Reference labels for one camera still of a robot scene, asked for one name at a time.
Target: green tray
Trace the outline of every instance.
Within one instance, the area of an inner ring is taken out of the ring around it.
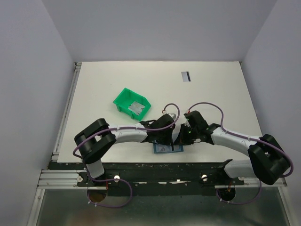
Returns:
[[[139,121],[142,120],[147,111],[151,108],[151,104],[145,97],[127,88],[123,89],[123,91],[118,95],[118,97],[113,101],[113,103],[116,104],[118,111],[124,112],[131,116],[132,119],[136,119]]]

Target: white tabletop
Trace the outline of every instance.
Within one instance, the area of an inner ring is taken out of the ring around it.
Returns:
[[[191,81],[183,82],[181,72]],[[137,121],[120,113],[113,100],[128,88],[148,99],[151,109],[143,121],[158,119],[168,103],[176,103],[181,116],[174,133],[185,122],[183,114],[194,103],[217,104],[225,113],[228,129],[260,136],[261,131],[239,62],[111,61],[82,63],[61,144],[58,162],[81,162],[72,155],[74,137],[99,118],[109,124],[131,125]],[[220,112],[212,106],[195,107],[208,124],[220,123]],[[172,106],[167,112],[176,113]],[[184,152],[154,154],[153,144],[116,144],[103,162],[216,162],[247,157],[226,147],[206,143],[184,146]]]

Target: gray wall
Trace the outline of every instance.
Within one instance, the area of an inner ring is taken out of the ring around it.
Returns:
[[[291,156],[287,178],[301,220],[301,1],[278,0],[242,63],[261,129]]]
[[[75,61],[242,60],[276,0],[43,0]]]
[[[74,64],[40,0],[0,7],[0,225],[26,225]]]

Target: purple cable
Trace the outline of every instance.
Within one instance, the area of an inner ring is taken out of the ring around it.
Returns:
[[[216,107],[218,110],[220,110],[220,112],[221,112],[221,114],[222,114],[222,118],[221,118],[221,129],[222,129],[224,132],[226,132],[226,133],[228,133],[228,134],[230,134],[230,135],[233,135],[233,136],[235,136],[235,137],[242,138],[242,139],[247,139],[247,140],[249,139],[249,138],[246,137],[246,136],[243,136],[243,135],[240,135],[240,134],[233,133],[233,132],[228,131],[228,130],[226,130],[226,129],[224,128],[224,126],[223,126],[224,112],[222,111],[222,109],[221,109],[219,106],[217,106],[217,105],[215,105],[215,104],[212,104],[212,103],[209,103],[209,102],[199,102],[199,103],[196,103],[196,104],[194,104],[193,106],[191,106],[191,107],[188,109],[188,111],[190,111],[194,106],[196,106],[196,105],[201,105],[201,104],[211,105],[211,106]],[[267,146],[270,146],[270,147],[274,148],[276,151],[278,151],[279,153],[281,153],[281,154],[288,160],[288,162],[289,162],[291,168],[290,168],[290,171],[289,171],[287,174],[283,175],[283,177],[288,177],[289,175],[291,175],[291,174],[293,173],[293,161],[291,160],[291,158],[290,158],[284,151],[282,151],[280,148],[277,148],[276,146],[271,145],[271,144],[269,144],[268,142],[262,141],[262,140],[260,140],[260,139],[250,138],[250,140],[256,141],[256,142],[259,142],[259,143],[262,143],[262,144],[265,144],[265,145],[267,145]],[[258,194],[257,194],[253,199],[251,199],[251,200],[249,200],[249,201],[247,201],[247,202],[227,202],[227,201],[225,201],[225,200],[221,200],[221,201],[222,201],[222,202],[225,202],[225,203],[233,204],[233,205],[244,205],[244,204],[249,204],[249,203],[255,201],[255,200],[260,196],[260,194],[261,194],[261,181],[259,181],[259,183],[260,183],[260,187],[259,187]],[[221,199],[220,196],[219,196],[219,194],[218,194],[218,189],[216,190],[216,195],[217,195],[217,197],[218,197],[219,199]]]
[[[226,204],[231,204],[231,205],[245,205],[245,204],[252,203],[252,202],[254,202],[256,199],[258,199],[259,196],[260,196],[260,194],[261,194],[261,192],[262,192],[262,184],[261,184],[261,181],[259,181],[259,191],[258,191],[257,195],[256,195],[253,199],[251,199],[251,200],[249,200],[249,201],[246,201],[246,202],[229,202],[229,201],[225,201],[225,200],[223,200],[223,199],[220,197],[220,192],[219,192],[218,189],[216,190],[216,196],[219,198],[219,200],[220,200],[221,202],[226,203]]]
[[[180,117],[180,109],[179,109],[179,107],[178,107],[176,104],[174,104],[174,103],[169,103],[169,104],[167,104],[167,105],[164,107],[163,111],[164,111],[168,106],[170,106],[170,105],[173,105],[173,106],[176,107],[176,109],[178,110],[178,115],[177,115],[176,119],[175,119],[170,125],[168,125],[168,126],[165,126],[165,127],[159,128],[159,129],[147,129],[147,128],[136,128],[136,127],[133,127],[133,126],[124,126],[124,127],[120,127],[119,129],[138,129],[138,130],[146,130],[146,131],[160,131],[160,130],[164,130],[164,129],[170,128],[170,127],[172,127],[172,126],[178,121],[178,119],[179,119],[179,117]],[[98,135],[100,135],[100,134],[102,134],[102,133],[104,133],[104,132],[112,131],[112,130],[117,130],[117,128],[104,129],[104,130],[101,130],[101,131],[99,131],[99,132],[97,132],[97,133],[95,133],[95,134],[89,136],[87,139],[83,140],[83,141],[82,141],[82,142],[81,142],[81,143],[73,150],[73,155],[76,156],[76,157],[79,157],[80,159],[82,159],[82,157],[81,157],[80,155],[76,154],[76,151],[77,151],[80,147],[82,147],[87,141],[91,140],[92,138],[94,138],[94,137],[96,137],[96,136],[98,136]],[[95,181],[95,182],[107,182],[107,181],[120,180],[120,181],[126,183],[126,184],[128,185],[128,187],[130,188],[130,197],[129,197],[128,201],[126,201],[126,202],[125,202],[124,204],[122,204],[122,205],[119,205],[119,206],[109,206],[109,205],[98,204],[98,203],[95,203],[95,202],[90,201],[91,203],[96,204],[97,206],[102,206],[102,207],[107,207],[107,208],[120,208],[120,207],[123,207],[123,206],[127,205],[127,204],[132,200],[132,198],[133,198],[133,190],[132,190],[131,185],[130,185],[126,180],[123,180],[123,179],[96,180],[96,179],[94,179],[94,178],[91,177],[90,172],[89,172],[88,170],[87,170],[87,174],[88,174],[88,176],[90,177],[90,179],[91,179],[92,181]]]

